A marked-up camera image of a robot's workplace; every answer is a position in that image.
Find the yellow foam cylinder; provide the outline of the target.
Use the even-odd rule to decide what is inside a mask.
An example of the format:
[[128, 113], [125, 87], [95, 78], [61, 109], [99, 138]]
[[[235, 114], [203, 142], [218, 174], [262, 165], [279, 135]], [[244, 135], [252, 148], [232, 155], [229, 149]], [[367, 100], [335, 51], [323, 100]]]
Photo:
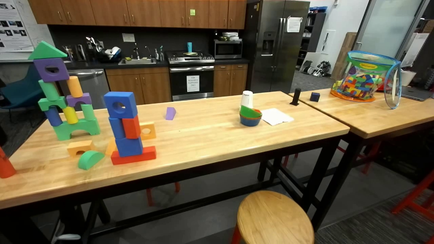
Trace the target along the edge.
[[76, 114], [76, 111], [74, 107], [67, 106], [64, 109], [62, 109], [64, 116], [66, 118], [66, 121], [68, 124], [76, 124], [78, 123], [79, 119]]

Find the green foam triangle block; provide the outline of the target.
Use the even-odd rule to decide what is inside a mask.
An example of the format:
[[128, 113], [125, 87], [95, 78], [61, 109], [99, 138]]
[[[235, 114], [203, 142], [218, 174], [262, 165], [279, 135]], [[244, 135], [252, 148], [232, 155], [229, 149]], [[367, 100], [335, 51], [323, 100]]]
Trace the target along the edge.
[[31, 55], [28, 57], [28, 60], [40, 60], [40, 59], [50, 59], [50, 58], [65, 58], [67, 54], [63, 51], [57, 49], [53, 45], [41, 41]]

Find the blue foam rectangular block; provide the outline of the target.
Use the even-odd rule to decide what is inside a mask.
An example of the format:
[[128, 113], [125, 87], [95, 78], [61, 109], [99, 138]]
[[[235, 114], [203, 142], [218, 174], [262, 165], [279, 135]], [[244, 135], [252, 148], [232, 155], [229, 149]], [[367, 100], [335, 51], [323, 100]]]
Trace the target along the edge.
[[124, 126], [121, 118], [108, 118], [115, 139], [124, 139], [126, 138]]

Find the white paper napkin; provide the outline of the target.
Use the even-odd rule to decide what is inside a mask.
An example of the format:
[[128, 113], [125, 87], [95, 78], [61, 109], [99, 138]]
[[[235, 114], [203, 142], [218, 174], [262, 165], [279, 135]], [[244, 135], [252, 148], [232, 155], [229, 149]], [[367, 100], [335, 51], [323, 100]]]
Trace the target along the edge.
[[294, 118], [283, 113], [277, 108], [265, 109], [262, 110], [261, 112], [262, 112], [262, 120], [264, 120], [266, 123], [270, 124], [271, 126], [294, 121]]

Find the dark teal chair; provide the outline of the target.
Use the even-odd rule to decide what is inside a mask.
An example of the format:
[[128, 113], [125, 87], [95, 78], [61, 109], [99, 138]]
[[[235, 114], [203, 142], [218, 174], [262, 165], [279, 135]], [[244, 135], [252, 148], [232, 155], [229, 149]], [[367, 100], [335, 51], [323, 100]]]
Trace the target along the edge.
[[41, 77], [37, 68], [34, 64], [31, 64], [23, 79], [0, 87], [0, 98], [5, 99], [4, 102], [0, 102], [0, 108], [8, 110], [10, 122], [13, 122], [12, 109], [27, 109], [36, 106], [40, 99], [45, 98], [39, 80], [41, 80]]

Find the clear bag with foam blocks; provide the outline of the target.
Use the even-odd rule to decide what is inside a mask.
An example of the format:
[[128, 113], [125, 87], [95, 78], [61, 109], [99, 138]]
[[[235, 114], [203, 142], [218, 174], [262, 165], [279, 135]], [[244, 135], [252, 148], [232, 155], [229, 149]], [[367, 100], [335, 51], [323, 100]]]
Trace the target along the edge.
[[401, 62], [385, 55], [352, 50], [346, 56], [346, 69], [330, 93], [338, 98], [369, 103], [377, 91], [384, 93], [390, 109], [396, 109], [402, 94]]

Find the blue foam cylinder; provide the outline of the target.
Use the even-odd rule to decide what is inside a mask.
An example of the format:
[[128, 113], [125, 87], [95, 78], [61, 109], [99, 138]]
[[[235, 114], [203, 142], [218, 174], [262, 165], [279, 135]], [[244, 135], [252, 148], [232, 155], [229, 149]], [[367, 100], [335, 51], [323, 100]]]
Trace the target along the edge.
[[48, 110], [44, 111], [44, 113], [52, 127], [57, 127], [63, 124], [56, 106], [49, 106]]

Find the orange foam cylinder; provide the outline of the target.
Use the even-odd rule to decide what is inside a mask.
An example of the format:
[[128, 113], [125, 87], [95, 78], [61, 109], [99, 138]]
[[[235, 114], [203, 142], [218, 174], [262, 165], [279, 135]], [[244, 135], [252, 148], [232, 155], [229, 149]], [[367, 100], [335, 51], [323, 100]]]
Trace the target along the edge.
[[72, 97], [79, 98], [83, 96], [83, 91], [78, 76], [70, 76], [66, 82]]

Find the round wooden stool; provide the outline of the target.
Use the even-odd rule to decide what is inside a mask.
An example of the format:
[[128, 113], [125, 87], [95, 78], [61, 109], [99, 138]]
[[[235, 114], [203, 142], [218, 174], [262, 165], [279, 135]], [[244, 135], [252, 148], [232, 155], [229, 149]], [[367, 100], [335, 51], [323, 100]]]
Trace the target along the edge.
[[314, 244], [313, 225], [293, 199], [271, 190], [246, 196], [237, 211], [231, 244]]

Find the white paper cup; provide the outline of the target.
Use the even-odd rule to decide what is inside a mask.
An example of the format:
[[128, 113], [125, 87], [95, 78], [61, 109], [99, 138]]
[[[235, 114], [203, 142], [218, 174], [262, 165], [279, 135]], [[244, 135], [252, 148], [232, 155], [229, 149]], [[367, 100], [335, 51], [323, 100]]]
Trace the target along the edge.
[[245, 106], [248, 108], [254, 108], [254, 93], [250, 90], [243, 91], [240, 107]]

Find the black shelf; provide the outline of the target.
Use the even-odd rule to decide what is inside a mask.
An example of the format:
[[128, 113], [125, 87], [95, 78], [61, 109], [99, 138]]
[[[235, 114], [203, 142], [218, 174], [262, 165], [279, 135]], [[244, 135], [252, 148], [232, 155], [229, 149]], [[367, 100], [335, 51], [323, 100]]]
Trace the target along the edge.
[[300, 70], [308, 52], [316, 52], [326, 16], [326, 6], [309, 8], [296, 63], [297, 70]]

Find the kitchen sink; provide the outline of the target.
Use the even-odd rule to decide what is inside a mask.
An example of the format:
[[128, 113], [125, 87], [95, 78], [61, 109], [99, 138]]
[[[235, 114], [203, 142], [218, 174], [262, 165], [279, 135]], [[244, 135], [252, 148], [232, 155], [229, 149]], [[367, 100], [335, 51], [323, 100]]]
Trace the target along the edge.
[[122, 59], [119, 61], [118, 65], [151, 65], [151, 64], [156, 64], [157, 62], [153, 59], [139, 59], [139, 60], [127, 60], [127, 59]]

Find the red stool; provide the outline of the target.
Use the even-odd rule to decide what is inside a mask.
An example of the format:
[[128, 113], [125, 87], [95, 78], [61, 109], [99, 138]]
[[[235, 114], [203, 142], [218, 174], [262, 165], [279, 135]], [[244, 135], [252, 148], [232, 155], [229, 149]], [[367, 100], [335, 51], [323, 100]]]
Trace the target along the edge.
[[[175, 193], [179, 193], [180, 192], [180, 182], [175, 182], [174, 185], [175, 185]], [[153, 196], [152, 196], [152, 188], [146, 189], [146, 198], [147, 198], [148, 206], [154, 206], [154, 201], [153, 201]]]

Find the stack of coloured bowls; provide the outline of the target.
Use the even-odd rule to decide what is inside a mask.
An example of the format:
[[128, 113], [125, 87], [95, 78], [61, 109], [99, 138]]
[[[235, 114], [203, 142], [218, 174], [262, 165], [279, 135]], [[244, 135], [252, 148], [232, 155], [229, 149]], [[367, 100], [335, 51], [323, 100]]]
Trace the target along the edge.
[[240, 107], [241, 124], [249, 127], [254, 127], [259, 124], [261, 118], [262, 118], [262, 112], [260, 110], [241, 105]]

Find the wall poster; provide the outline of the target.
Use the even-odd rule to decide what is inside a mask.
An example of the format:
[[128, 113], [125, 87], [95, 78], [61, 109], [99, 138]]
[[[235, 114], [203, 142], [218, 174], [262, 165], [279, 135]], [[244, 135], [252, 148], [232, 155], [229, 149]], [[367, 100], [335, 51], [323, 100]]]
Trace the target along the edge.
[[0, 0], [0, 52], [33, 52], [14, 0]]

